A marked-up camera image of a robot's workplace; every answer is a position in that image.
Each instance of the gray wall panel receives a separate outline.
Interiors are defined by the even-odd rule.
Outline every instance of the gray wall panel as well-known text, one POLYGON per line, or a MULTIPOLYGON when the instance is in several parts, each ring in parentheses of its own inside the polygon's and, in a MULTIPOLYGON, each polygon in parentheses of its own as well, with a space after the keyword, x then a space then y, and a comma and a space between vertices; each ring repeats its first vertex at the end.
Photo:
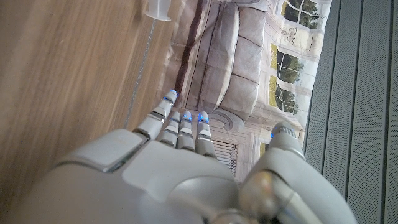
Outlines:
POLYGON ((363 3, 347 198, 359 223, 382 219, 389 12, 389 1, 363 3))
POLYGON ((339 10, 340 1, 334 0, 325 27, 325 33, 328 38, 325 38, 323 42, 323 50, 319 61, 319 64, 322 66, 318 68, 312 91, 312 105, 305 146, 305 157, 307 162, 314 166, 319 172, 322 172, 323 169, 326 124, 328 121, 330 88, 333 73, 333 63, 331 62, 334 61, 335 58, 339 10))
POLYGON ((398 11, 393 14, 391 91, 384 223, 398 223, 398 11))
POLYGON ((346 193, 361 2, 341 0, 323 175, 346 193))

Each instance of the sofa cushion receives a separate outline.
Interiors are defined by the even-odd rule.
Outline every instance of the sofa cushion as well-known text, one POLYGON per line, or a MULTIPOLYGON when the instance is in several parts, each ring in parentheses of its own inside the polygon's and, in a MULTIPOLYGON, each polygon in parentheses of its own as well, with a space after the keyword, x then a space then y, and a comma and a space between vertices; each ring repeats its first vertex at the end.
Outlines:
POLYGON ((262 47, 238 37, 232 73, 259 83, 262 47))
POLYGON ((232 74, 220 108, 236 114, 243 121, 247 120, 256 104, 258 88, 257 83, 232 74))
POLYGON ((238 30, 238 7, 223 2, 210 44, 198 110, 213 112, 223 100, 233 69, 238 30))
POLYGON ((239 35, 262 47, 266 13, 250 7, 239 7, 239 35))

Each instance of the wooden floor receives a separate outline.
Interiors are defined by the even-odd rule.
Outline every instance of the wooden floor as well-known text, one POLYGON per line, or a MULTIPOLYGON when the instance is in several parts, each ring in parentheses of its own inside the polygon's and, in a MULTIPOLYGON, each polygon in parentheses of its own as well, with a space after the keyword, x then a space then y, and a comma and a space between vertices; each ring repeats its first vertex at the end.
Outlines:
POLYGON ((55 160, 150 111, 180 1, 172 22, 145 2, 0 2, 0 219, 55 160))

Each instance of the robot finger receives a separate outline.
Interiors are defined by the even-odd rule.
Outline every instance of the robot finger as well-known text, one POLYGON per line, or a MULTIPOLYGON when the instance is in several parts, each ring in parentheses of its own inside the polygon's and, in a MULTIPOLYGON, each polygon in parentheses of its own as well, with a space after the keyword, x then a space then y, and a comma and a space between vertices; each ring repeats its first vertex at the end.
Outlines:
POLYGON ((202 111, 198 115, 196 153, 216 159, 216 151, 211 140, 209 118, 206 112, 202 111))
POLYGON ((168 117, 175 100, 177 92, 170 90, 162 99, 157 107, 155 107, 143 120, 143 122, 134 130, 141 133, 149 139, 155 139, 162 129, 162 125, 168 117))
POLYGON ((180 126, 180 113, 174 112, 168 125, 158 137, 158 141, 168 146, 175 147, 177 144, 178 127, 180 126))
POLYGON ((195 152, 192 136, 192 116, 189 111, 181 115, 180 128, 178 129, 177 149, 186 149, 195 152))

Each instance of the white robotic arm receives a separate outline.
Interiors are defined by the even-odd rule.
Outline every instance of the white robotic arm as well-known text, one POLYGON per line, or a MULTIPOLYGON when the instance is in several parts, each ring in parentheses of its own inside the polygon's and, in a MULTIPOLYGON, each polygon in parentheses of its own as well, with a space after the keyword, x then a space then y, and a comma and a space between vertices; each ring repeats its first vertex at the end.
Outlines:
POLYGON ((238 189, 216 160, 208 117, 197 136, 170 91, 133 131, 73 151, 33 188, 11 223, 356 223, 344 198, 305 162, 287 123, 238 189))

